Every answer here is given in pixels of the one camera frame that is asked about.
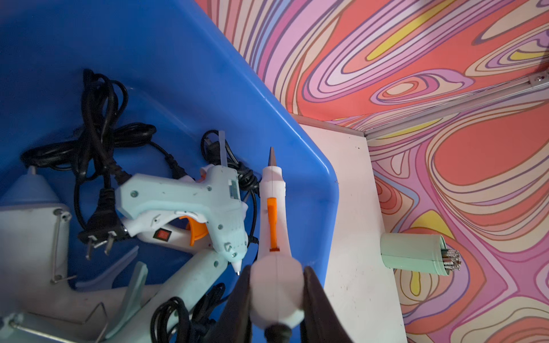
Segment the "white glue gun blue trigger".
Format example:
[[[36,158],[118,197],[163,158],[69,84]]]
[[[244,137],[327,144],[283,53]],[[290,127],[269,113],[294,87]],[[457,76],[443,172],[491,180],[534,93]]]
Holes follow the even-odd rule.
[[[137,257],[133,248],[90,281],[68,272],[71,212],[34,166],[1,197],[1,341],[105,342],[140,311],[147,269],[127,289],[114,279]]]

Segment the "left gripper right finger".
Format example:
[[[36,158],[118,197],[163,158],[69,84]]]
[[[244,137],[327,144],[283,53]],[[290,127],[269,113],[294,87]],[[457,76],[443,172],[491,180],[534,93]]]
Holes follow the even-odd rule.
[[[304,281],[301,342],[352,342],[312,267],[305,267]]]

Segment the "mint green glue gun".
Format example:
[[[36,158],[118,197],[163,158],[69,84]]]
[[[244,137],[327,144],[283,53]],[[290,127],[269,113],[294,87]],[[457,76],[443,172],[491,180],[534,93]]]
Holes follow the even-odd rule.
[[[202,178],[195,181],[189,177],[175,180],[202,182],[206,171],[214,165],[223,165],[234,169],[238,174],[239,188],[244,177],[240,171],[240,163],[227,146],[225,133],[217,133],[219,161],[209,164],[202,170]],[[247,205],[243,203],[244,219]],[[183,228],[184,224],[172,225]],[[214,249],[202,250],[186,262],[183,267],[171,276],[158,291],[147,301],[140,302],[140,311],[110,340],[106,342],[168,342],[170,334],[175,332],[177,338],[191,342],[194,338],[192,319],[196,317],[195,307],[213,288],[224,271],[232,265]]]
[[[79,240],[90,250],[105,243],[109,252],[115,241],[154,233],[187,217],[206,225],[213,249],[241,273],[249,239],[237,171],[214,165],[202,182],[127,173],[114,159],[113,125],[123,110],[114,89],[123,85],[90,69],[84,70],[83,82],[84,140],[99,163],[105,186]]]

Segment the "white glue gun orange trigger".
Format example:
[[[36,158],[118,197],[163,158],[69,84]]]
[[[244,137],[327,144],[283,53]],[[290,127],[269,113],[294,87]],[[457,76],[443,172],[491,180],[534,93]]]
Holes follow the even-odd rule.
[[[184,224],[183,228],[165,224],[154,232],[143,232],[137,238],[145,243],[156,244],[172,250],[188,254],[197,254],[202,250],[212,250],[213,244],[205,223],[199,223],[190,217],[180,217],[176,224]]]

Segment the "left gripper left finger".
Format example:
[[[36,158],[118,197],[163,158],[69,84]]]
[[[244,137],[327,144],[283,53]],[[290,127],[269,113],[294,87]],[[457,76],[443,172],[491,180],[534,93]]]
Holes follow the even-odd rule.
[[[250,276],[251,267],[247,266],[241,272],[219,320],[211,328],[204,342],[247,343],[252,341]]]

